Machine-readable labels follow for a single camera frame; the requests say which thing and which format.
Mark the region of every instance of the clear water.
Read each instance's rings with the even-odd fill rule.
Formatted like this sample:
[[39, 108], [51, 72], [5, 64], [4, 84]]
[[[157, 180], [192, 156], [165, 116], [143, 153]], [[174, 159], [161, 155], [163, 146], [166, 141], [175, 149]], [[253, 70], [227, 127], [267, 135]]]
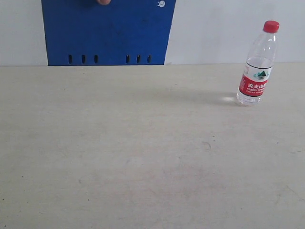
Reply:
[[[269, 60], [265, 57], [260, 57], [260, 56], [254, 56], [251, 57], [247, 60], [247, 63], [251, 66], [257, 67], [257, 68], [270, 68], [272, 67], [272, 60]], [[237, 101], [245, 106], [252, 106], [257, 103], [259, 103], [262, 99], [262, 96], [258, 97], [251, 97], [244, 95], [238, 90], [237, 93]]]

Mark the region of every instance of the ventilation slot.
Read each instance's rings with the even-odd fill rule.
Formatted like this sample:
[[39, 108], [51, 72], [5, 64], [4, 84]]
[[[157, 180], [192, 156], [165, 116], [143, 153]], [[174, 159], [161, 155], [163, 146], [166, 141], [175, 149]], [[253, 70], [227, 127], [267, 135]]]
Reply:
[[141, 61], [141, 56], [138, 55], [138, 56], [137, 56], [137, 63], [140, 63], [140, 61]]
[[69, 64], [72, 64], [72, 55], [68, 55], [68, 62]]
[[130, 62], [130, 55], [127, 55], [126, 56], [126, 63], [129, 63]]
[[94, 55], [94, 63], [98, 63], [99, 62], [99, 56], [98, 55]]
[[82, 64], [86, 63], [86, 56], [85, 55], [81, 55], [81, 63]]
[[147, 57], [147, 62], [150, 63], [152, 61], [152, 56], [151, 55], [148, 55]]

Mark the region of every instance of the red label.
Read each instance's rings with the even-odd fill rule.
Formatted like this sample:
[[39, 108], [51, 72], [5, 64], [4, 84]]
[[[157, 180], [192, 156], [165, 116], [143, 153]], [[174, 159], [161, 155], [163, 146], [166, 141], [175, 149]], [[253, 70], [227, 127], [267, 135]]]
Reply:
[[256, 81], [250, 80], [248, 77], [243, 75], [242, 80], [239, 85], [239, 90], [241, 93], [243, 93], [247, 96], [252, 96], [252, 97], [261, 96], [264, 92], [267, 82], [268, 82], [268, 80], [263, 81], [263, 82], [256, 82]]

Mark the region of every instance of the red bottle cap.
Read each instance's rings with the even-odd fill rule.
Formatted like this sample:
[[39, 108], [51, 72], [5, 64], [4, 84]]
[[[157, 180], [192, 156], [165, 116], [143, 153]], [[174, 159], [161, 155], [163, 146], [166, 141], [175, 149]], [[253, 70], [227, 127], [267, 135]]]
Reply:
[[277, 21], [266, 21], [264, 25], [264, 31], [268, 33], [276, 33], [280, 27], [280, 23]]

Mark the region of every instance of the bottle label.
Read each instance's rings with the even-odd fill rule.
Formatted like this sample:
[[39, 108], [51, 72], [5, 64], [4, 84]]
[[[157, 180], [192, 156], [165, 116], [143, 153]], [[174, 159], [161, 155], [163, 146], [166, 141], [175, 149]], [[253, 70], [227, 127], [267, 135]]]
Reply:
[[265, 86], [270, 76], [271, 68], [255, 68], [249, 64], [244, 67], [244, 73], [239, 85], [241, 93], [258, 97], [264, 92]]

